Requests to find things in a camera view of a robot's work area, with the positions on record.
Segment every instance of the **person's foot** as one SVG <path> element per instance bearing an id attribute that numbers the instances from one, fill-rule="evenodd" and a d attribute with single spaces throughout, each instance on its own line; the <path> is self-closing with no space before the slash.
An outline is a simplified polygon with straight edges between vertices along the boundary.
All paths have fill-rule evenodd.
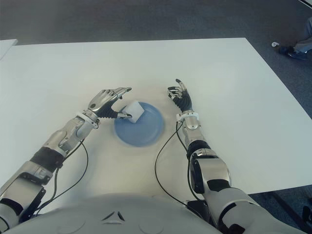
<path id="1" fill-rule="evenodd" d="M 307 60 L 308 59 L 307 53 L 303 53 L 303 52 L 299 52 L 299 51 L 288 52 L 288 55 L 294 59 L 299 59 L 299 60 Z"/>
<path id="2" fill-rule="evenodd" d="M 288 53 L 294 52 L 294 49 L 291 46 L 280 46 L 278 52 L 280 54 L 287 55 Z"/>

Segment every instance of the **blue plate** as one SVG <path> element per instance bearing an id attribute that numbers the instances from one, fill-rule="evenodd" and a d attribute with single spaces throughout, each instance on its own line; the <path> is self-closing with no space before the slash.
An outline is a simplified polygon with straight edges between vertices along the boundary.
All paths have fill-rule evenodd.
<path id="1" fill-rule="evenodd" d="M 164 120 L 158 109 L 145 102 L 140 102 L 140 105 L 144 109 L 144 113 L 136 123 L 132 123 L 127 119 L 115 119 L 117 136 L 122 141 L 137 147 L 155 142 L 164 128 Z"/>

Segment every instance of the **gray carpet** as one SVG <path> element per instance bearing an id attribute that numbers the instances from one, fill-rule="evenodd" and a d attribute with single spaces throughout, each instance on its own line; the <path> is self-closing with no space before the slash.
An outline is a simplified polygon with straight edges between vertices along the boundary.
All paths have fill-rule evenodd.
<path id="1" fill-rule="evenodd" d="M 271 47 L 294 45 L 310 16 L 297 0 L 0 0 L 0 39 L 21 45 L 246 37 L 312 117 L 312 55 L 298 61 Z M 299 215 L 304 204 L 312 207 L 312 186 L 277 193 Z M 271 196 L 253 198 L 297 227 Z"/>

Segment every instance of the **white cube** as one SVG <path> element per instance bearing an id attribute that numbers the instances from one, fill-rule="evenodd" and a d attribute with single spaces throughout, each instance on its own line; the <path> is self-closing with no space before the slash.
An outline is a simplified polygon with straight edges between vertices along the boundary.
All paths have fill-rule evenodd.
<path id="1" fill-rule="evenodd" d="M 136 123 L 137 120 L 141 117 L 141 115 L 144 113 L 144 109 L 140 105 L 138 101 L 133 101 L 129 105 L 127 105 L 122 112 L 124 114 L 131 114 L 132 118 L 129 118 L 128 120 L 132 123 Z"/>

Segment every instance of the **wire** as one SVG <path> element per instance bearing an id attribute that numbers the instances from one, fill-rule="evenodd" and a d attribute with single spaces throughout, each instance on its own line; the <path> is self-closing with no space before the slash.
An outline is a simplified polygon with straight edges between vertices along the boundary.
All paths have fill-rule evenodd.
<path id="1" fill-rule="evenodd" d="M 73 187 L 75 187 L 81 180 L 82 178 L 84 177 L 86 171 L 87 171 L 87 168 L 88 168 L 88 164 L 89 164 L 89 155 L 88 155 L 88 151 L 86 149 L 86 147 L 84 146 L 83 144 L 84 142 L 84 139 L 82 141 L 80 141 L 80 144 L 63 160 L 63 162 L 68 159 L 81 145 L 84 147 L 84 150 L 86 152 L 86 156 L 87 156 L 87 163 L 86 163 L 86 168 L 82 174 L 82 176 L 80 177 L 80 179 L 75 183 L 73 184 L 71 187 L 69 187 L 67 190 L 65 190 L 64 192 L 62 192 L 61 194 L 56 195 L 56 192 L 57 192 L 57 179 L 58 179 L 58 173 L 59 173 L 59 168 L 57 168 L 56 172 L 55 172 L 55 177 L 54 177 L 54 192 L 53 192 L 53 195 L 52 197 L 47 200 L 46 202 L 44 202 L 41 206 L 39 206 L 36 210 L 38 210 L 36 216 L 38 215 L 38 213 L 44 208 L 46 207 L 47 205 L 49 205 L 52 201 L 54 201 L 55 199 L 57 199 L 58 197 L 60 197 L 61 195 L 63 195 L 64 193 L 66 193 L 67 191 L 69 191 L 70 189 L 72 189 Z"/>
<path id="2" fill-rule="evenodd" d="M 187 149 L 185 147 L 185 145 L 183 144 L 181 138 L 180 138 L 180 135 L 179 135 L 179 131 L 178 131 L 178 128 L 177 128 L 177 125 L 175 126 L 175 132 L 176 132 L 176 135 L 177 135 L 177 138 L 179 138 L 179 141 L 181 142 L 183 148 L 185 149 L 185 151 L 187 152 Z M 190 182 L 190 160 L 188 160 L 188 165 L 187 165 L 187 183 L 189 185 L 189 188 L 191 190 L 191 193 L 193 194 L 193 196 L 196 198 L 196 200 L 198 201 L 204 201 L 204 200 L 201 200 L 200 198 L 198 198 L 198 196 L 196 196 L 196 194 L 194 193 L 192 187 L 191 187 L 191 182 Z"/>
<path id="3" fill-rule="evenodd" d="M 180 204 L 186 206 L 189 210 L 193 211 L 193 212 L 194 212 L 195 214 L 197 214 L 199 217 L 201 217 L 202 219 L 204 219 L 203 216 L 202 216 L 200 213 L 198 213 L 196 210 L 194 210 L 192 207 L 188 206 L 187 204 L 183 203 L 182 201 L 178 200 L 178 199 L 175 198 L 173 195 L 171 195 L 169 192 L 167 192 L 167 191 L 164 189 L 164 187 L 161 185 L 161 183 L 160 183 L 160 181 L 159 181 L 159 179 L 158 179 L 158 176 L 157 176 L 156 165 L 157 165 L 157 160 L 158 160 L 158 158 L 159 158 L 159 155 L 160 155 L 161 151 L 165 148 L 165 146 L 167 145 L 167 143 L 172 139 L 172 137 L 177 133 L 177 131 L 178 131 L 181 127 L 182 127 L 182 125 L 180 125 L 180 127 L 178 128 L 178 127 L 177 127 L 177 123 L 176 123 L 176 125 L 175 125 L 176 131 L 171 135 L 171 137 L 169 137 L 169 139 L 166 141 L 166 143 L 162 146 L 162 148 L 161 148 L 160 151 L 158 152 L 158 155 L 157 155 L 156 160 L 155 160 L 155 165 L 154 165 L 154 173 L 155 173 L 155 177 L 156 177 L 156 180 L 157 180 L 158 184 L 160 185 L 160 187 L 162 188 L 162 190 L 163 190 L 167 195 L 169 195 L 171 198 L 173 198 L 175 201 L 179 202 Z"/>
<path id="4" fill-rule="evenodd" d="M 185 147 L 185 145 L 183 144 L 183 142 L 182 142 L 182 140 L 181 140 L 181 138 L 180 138 L 180 135 L 179 135 L 179 130 L 178 128 L 177 128 L 177 123 L 176 123 L 176 125 L 175 125 L 175 132 L 176 132 L 176 135 L 177 135 L 177 138 L 179 138 L 179 141 L 181 142 L 181 144 L 183 145 L 183 148 L 185 149 L 185 151 L 187 152 L 187 149 L 186 149 L 186 147 Z"/>

